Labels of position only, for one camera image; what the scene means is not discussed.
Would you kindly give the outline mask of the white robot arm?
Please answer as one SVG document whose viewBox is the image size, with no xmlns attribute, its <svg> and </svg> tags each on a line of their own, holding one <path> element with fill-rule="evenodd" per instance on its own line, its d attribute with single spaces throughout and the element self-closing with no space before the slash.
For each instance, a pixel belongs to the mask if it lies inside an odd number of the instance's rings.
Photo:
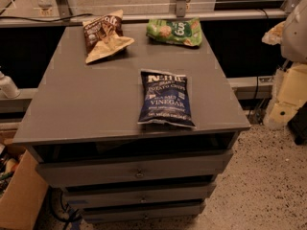
<svg viewBox="0 0 307 230">
<path fill-rule="evenodd" d="M 307 0 L 300 0 L 287 19 L 267 31 L 262 41 L 279 44 L 283 58 L 307 63 Z"/>
</svg>

